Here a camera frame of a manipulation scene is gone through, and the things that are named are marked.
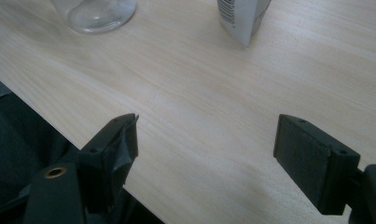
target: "clear glass cup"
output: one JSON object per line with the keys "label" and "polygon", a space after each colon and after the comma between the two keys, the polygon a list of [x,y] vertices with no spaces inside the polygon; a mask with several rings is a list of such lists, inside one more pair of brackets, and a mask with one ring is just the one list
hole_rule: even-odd
{"label": "clear glass cup", "polygon": [[124,24],[135,0],[50,0],[68,26],[82,34],[98,34]]}

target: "barcode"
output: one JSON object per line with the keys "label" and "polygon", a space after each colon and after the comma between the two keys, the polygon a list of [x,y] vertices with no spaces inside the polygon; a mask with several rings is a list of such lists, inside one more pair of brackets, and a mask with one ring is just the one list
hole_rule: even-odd
{"label": "barcode", "polygon": [[234,1],[235,0],[217,0],[217,7],[223,20],[234,24]]}

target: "table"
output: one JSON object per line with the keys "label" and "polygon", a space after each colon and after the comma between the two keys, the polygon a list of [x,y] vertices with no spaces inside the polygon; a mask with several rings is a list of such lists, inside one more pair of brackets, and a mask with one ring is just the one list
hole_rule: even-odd
{"label": "table", "polygon": [[0,0],[0,80],[77,147],[139,114],[125,188],[168,223],[346,223],[272,149],[283,113],[376,163],[376,0],[272,0],[248,48],[215,0],[137,4],[122,28],[80,35],[50,1]]}

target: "light wood tabletop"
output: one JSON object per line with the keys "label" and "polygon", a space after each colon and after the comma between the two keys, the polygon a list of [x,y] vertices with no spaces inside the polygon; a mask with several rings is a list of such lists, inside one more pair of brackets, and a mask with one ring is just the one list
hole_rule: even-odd
{"label": "light wood tabletop", "polygon": [[125,188],[167,223],[347,223],[272,156],[281,113],[376,163],[376,0],[272,0],[247,48],[216,0],[137,0],[102,35],[50,1],[0,0],[0,80],[77,147],[139,114]]}

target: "glass base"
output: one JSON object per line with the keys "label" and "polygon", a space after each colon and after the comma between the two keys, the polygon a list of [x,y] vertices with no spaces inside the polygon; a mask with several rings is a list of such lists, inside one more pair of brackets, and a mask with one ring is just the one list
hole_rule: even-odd
{"label": "glass base", "polygon": [[135,0],[83,0],[68,13],[67,23],[82,34],[104,33],[124,24],[135,7]]}

